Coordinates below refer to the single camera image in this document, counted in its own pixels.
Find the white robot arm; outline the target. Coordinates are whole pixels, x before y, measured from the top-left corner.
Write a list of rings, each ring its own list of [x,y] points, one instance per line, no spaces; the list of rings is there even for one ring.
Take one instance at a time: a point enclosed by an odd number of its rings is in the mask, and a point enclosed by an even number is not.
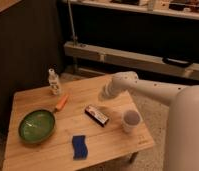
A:
[[[101,97],[138,93],[167,107],[163,171],[199,171],[199,85],[140,79],[133,71],[117,72],[103,85]]]

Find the white cylindrical gripper end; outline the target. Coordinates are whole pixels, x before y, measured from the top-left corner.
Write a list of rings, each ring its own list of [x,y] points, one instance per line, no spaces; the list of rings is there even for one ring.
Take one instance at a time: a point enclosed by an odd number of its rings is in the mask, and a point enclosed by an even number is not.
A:
[[[112,84],[106,84],[98,95],[100,101],[106,101],[114,99],[119,95],[119,93],[113,88]]]

